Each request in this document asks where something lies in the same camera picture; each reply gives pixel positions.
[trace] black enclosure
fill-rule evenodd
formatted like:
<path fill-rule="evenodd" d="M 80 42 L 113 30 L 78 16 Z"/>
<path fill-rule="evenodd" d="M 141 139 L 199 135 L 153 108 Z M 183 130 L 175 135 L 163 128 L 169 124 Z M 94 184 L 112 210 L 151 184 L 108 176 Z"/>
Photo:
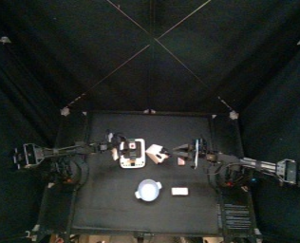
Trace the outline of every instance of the black enclosure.
<path fill-rule="evenodd" d="M 0 42 L 0 237 L 10 242 L 26 242 L 17 238 L 37 224 L 45 186 L 38 174 L 13 170 L 10 152 L 26 142 L 72 144 L 74 134 L 85 131 L 64 127 L 82 112 L 90 118 L 94 111 L 153 109 L 157 116 L 140 116 L 136 122 L 153 125 L 151 120 L 169 113 L 177 121 L 161 122 L 167 131 L 179 129 L 183 117 L 176 114 L 184 112 L 196 121 L 189 126 L 195 133 L 208 134 L 207 122 L 195 115 L 224 116 L 221 125 L 229 125 L 235 110 L 244 155 L 300 161 L 300 1 L 0 0 L 5 36 L 12 43 Z M 64 108 L 70 108 L 68 117 Z M 100 129 L 85 133 L 93 139 L 104 133 L 102 124 L 116 125 L 97 114 L 100 120 L 89 122 L 100 123 Z M 129 116 L 120 123 L 125 133 Z M 219 131 L 227 139 L 237 137 L 233 129 Z M 195 136 L 188 132 L 179 143 Z M 153 142 L 156 133 L 140 128 L 141 133 Z M 243 153 L 240 148 L 224 152 Z M 263 234 L 275 242 L 300 242 L 300 190 L 266 180 L 253 198 Z M 78 212 L 90 202 L 78 196 Z M 98 203 L 96 210 L 106 201 Z M 205 207 L 196 207 L 205 213 Z M 89 222 L 74 218 L 76 226 Z"/>

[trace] white object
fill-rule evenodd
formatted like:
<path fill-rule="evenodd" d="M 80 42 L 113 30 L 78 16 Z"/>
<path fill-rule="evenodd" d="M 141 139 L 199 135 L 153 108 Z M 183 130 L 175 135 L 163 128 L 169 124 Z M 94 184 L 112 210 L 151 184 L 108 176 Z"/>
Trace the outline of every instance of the white object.
<path fill-rule="evenodd" d="M 121 142 L 120 150 L 124 150 L 125 142 L 127 141 Z M 139 147 L 137 147 L 139 143 L 141 144 L 141 147 L 140 147 L 141 157 L 137 158 L 136 161 L 132 161 L 131 158 L 125 158 L 125 156 L 121 155 L 120 164 L 121 164 L 121 167 L 125 168 L 125 169 L 137 169 L 137 168 L 145 167 L 145 140 L 144 139 L 136 139 L 136 143 L 131 143 L 129 146 L 131 146 L 131 149 L 139 150 Z"/>
<path fill-rule="evenodd" d="M 147 155 L 157 164 L 163 163 L 164 160 L 168 158 L 168 155 L 163 154 L 161 151 L 163 151 L 163 146 L 157 144 L 153 144 L 145 151 Z"/>
<path fill-rule="evenodd" d="M 232 120 L 237 120 L 239 118 L 239 113 L 233 110 L 231 113 L 229 113 L 229 117 Z"/>
<path fill-rule="evenodd" d="M 187 161 L 183 158 L 180 158 L 180 157 L 179 157 L 177 163 L 181 166 L 187 165 Z"/>
<path fill-rule="evenodd" d="M 136 191 L 137 199 L 153 201 L 160 195 L 161 188 L 163 184 L 160 182 L 153 179 L 144 180 L 139 185 L 139 190 Z"/>
<path fill-rule="evenodd" d="M 188 187 L 173 187 L 172 195 L 175 196 L 188 196 Z"/>
<path fill-rule="evenodd" d="M 70 109 L 65 107 L 62 110 L 62 116 L 68 116 L 70 114 Z"/>

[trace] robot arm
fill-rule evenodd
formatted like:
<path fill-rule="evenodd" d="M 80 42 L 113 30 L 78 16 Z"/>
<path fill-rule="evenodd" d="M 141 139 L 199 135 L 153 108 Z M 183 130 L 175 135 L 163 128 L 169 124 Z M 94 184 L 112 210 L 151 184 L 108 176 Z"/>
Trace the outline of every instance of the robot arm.
<path fill-rule="evenodd" d="M 197 168 L 199 159 L 204 159 L 215 168 L 213 173 L 209 171 L 211 180 L 219 179 L 223 184 L 233 186 L 241 184 L 257 171 L 271 177 L 275 177 L 282 185 L 290 184 L 300 187 L 300 164 L 294 159 L 284 159 L 278 163 L 259 161 L 249 158 L 239 158 L 215 151 L 209 151 L 204 139 L 195 140 L 192 144 L 185 144 L 173 149 L 175 154 L 191 162 L 191 167 Z"/>

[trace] wire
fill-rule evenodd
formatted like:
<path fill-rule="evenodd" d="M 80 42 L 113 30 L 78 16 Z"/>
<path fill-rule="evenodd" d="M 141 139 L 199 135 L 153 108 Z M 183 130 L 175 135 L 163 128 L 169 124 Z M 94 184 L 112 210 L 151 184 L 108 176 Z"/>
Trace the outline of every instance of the wire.
<path fill-rule="evenodd" d="M 231 163 L 231 164 L 228 164 L 228 165 L 220 165 L 220 167 L 216 169 L 216 171 L 215 171 L 215 173 L 208 173 L 207 175 L 208 176 L 215 176 L 215 175 L 217 175 L 219 173 L 220 173 L 220 171 L 221 171 L 221 169 L 223 169 L 223 167 L 225 167 L 225 168 L 228 168 L 228 167 L 231 167 L 231 166 L 235 166 L 235 165 L 243 165 L 241 163 Z"/>
<path fill-rule="evenodd" d="M 124 16 L 140 27 L 140 29 L 143 29 L 143 31 L 153 38 L 153 40 L 163 46 L 163 48 L 168 51 L 168 53 L 172 55 L 172 57 L 179 61 L 179 63 L 185 67 L 185 69 L 189 71 L 189 73 L 193 75 L 193 77 L 197 79 L 197 81 L 205 86 L 209 87 L 209 85 L 204 82 L 204 80 L 197 76 L 197 74 L 192 71 L 192 69 L 188 67 L 188 65 L 181 61 L 181 59 L 175 55 L 175 53 L 168 49 L 168 47 L 163 44 L 163 42 L 160 41 L 161 38 L 176 28 L 179 27 L 185 21 L 187 19 L 201 9 L 204 8 L 211 2 L 212 0 L 208 0 L 159 38 L 155 38 L 153 33 L 153 26 L 152 26 L 152 32 L 149 32 L 143 25 L 129 16 L 129 14 L 121 9 L 121 7 L 119 7 L 115 2 L 112 0 L 108 0 L 109 4 L 113 5 L 113 7 L 124 14 Z M 68 104 L 68 106 L 65 108 L 69 108 L 76 102 L 78 102 L 90 92 L 90 90 L 98 86 L 115 73 L 116 71 L 124 67 L 139 55 L 140 53 L 148 49 L 152 45 L 148 45 L 98 83 L 96 83 L 90 89 L 82 93 L 81 96 L 78 96 L 73 102 L 70 102 Z M 227 105 L 227 107 L 231 109 L 231 111 L 233 111 L 235 109 L 232 108 L 231 105 L 228 105 L 228 103 L 225 102 L 225 100 L 221 99 L 220 96 L 217 96 L 217 98 L 220 99 L 220 101 Z"/>

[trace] metal rod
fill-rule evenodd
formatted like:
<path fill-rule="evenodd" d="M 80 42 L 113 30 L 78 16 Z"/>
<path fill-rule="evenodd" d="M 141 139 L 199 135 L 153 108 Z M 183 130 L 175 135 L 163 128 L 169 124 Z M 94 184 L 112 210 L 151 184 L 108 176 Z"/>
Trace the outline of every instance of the metal rod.
<path fill-rule="evenodd" d="M 204 8 L 209 3 L 212 2 L 212 0 L 207 1 L 157 39 L 160 40 L 176 27 L 179 27 L 185 21 L 187 19 L 201 9 Z"/>

